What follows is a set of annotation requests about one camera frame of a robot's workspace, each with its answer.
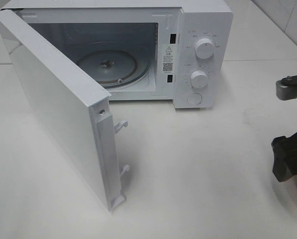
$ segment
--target round button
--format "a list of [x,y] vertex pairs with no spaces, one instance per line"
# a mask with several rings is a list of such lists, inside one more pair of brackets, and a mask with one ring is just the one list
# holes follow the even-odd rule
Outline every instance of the round button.
[[194,71],[190,75],[190,82],[192,87],[201,89],[207,86],[209,78],[205,71]]
[[207,59],[214,54],[215,43],[210,38],[201,38],[195,43],[195,54],[200,59]]
[[202,96],[199,93],[190,94],[187,97],[187,102],[191,105],[199,105],[202,102]]

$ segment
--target label sticker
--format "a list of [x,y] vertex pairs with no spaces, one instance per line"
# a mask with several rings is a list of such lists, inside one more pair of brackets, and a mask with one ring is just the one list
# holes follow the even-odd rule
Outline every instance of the label sticker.
[[162,46],[162,71],[164,73],[174,72],[176,54],[177,45],[165,44]]

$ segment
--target timer knob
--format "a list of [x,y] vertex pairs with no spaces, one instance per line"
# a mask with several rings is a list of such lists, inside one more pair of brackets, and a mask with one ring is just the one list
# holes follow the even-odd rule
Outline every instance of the timer knob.
[[201,89],[207,86],[209,78],[205,71],[194,71],[190,75],[190,82],[192,87]]
[[211,38],[201,38],[195,43],[195,54],[200,59],[207,59],[214,54],[215,43]]

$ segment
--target control panel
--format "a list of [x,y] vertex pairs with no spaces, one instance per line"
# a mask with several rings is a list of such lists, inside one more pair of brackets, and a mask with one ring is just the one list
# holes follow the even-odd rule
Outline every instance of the control panel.
[[213,105],[232,19],[232,12],[184,13],[173,96],[176,108]]

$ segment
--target qr code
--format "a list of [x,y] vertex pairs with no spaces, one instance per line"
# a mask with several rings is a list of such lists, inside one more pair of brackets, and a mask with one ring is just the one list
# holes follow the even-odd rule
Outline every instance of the qr code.
[[173,71],[173,63],[163,63],[163,71]]

